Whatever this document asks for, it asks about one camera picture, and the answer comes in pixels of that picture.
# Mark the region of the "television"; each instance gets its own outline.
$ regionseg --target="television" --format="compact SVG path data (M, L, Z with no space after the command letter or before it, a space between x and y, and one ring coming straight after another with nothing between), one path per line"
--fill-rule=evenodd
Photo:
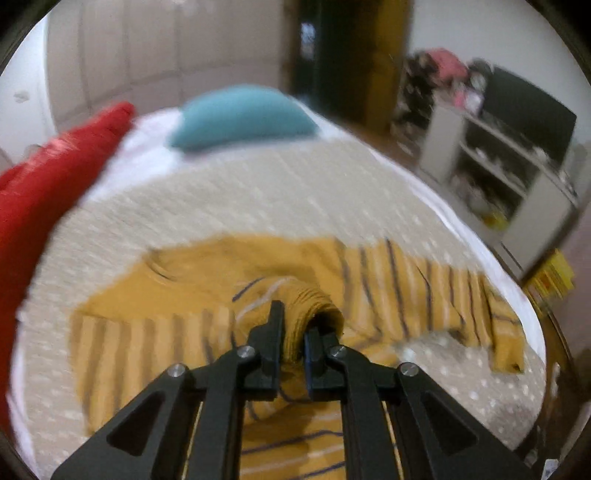
M486 86L481 116L500 123L509 136L525 137L528 147L542 148L558 166L577 119L548 93L499 67Z

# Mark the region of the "yellow striped sweater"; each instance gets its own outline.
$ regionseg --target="yellow striped sweater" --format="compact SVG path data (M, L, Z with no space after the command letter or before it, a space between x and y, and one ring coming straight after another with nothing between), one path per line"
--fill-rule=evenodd
M391 345L434 330L493 350L491 367L523 369L516 314L482 273L405 255L389 239L216 238L151 251L72 316L72 363L90 432L170 364L213 362L285 304L281 391L248 403L241 478L344 478L339 405L306 399L301 340L323 312L341 342L396 365Z

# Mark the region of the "screw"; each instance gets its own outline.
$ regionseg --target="screw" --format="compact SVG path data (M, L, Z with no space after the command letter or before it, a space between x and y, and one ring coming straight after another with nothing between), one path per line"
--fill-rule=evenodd
M244 360L253 358L256 355L256 350L250 345L242 345L237 350L238 356Z
M347 355L347 347L344 345L334 346L330 349L329 355L335 358L343 358L345 355Z
M418 366L412 362L405 362L400 365L400 373L402 373L405 377L414 377L418 374Z
M183 373L187 371L187 367L183 364L174 364L170 365L166 370L166 373L171 377L177 378L180 377Z

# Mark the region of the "bed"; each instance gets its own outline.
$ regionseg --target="bed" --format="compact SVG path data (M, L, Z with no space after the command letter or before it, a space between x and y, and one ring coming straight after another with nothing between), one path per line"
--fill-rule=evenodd
M488 353L447 333L397 346L515 449L545 391L545 344L519 287L484 244L414 175L306 109L319 137L185 155L166 147L180 111L139 118L99 181L59 224L21 307L9 396L19 450L41 479L82 442L85 424L68 361L69 314L142 252L227 232L388 234L414 255L479 265L522 321L523 375L494 374Z

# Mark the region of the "floor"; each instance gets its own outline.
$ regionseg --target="floor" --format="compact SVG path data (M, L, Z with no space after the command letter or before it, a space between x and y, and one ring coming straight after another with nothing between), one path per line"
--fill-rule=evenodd
M393 135L379 135L360 125L346 122L341 122L341 126L401 166L409 170L415 169L420 152L405 139L403 134L395 130ZM565 347L566 342L557 323L551 316L542 318L540 323L547 351L546 397L535 427L516 450L517 455L522 459L530 454L532 469L537 478L541 476L545 459L560 456L561 448L574 425L581 405L591 398L591 392L584 391L580 384L573 360ZM557 381L558 394L556 399L551 401L551 378L553 366L556 363L560 366ZM536 457L531 455L533 449L537 451Z

